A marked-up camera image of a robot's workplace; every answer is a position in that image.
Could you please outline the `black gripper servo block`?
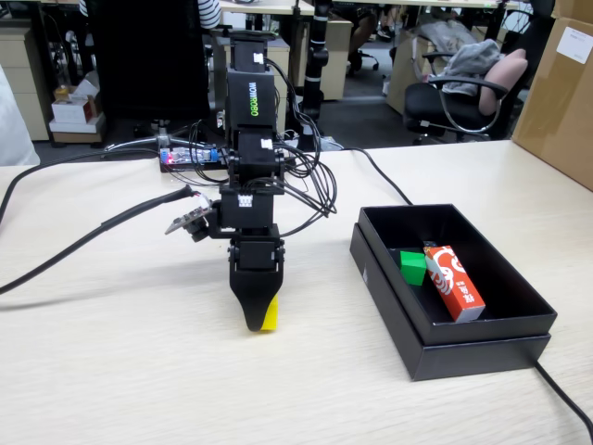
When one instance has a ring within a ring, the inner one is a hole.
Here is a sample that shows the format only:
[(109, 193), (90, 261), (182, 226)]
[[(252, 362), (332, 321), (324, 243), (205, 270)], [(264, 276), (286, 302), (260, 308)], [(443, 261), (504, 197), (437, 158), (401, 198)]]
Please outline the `black gripper servo block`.
[(284, 241), (236, 239), (229, 247), (230, 286), (252, 332), (277, 329), (277, 294), (284, 280)]

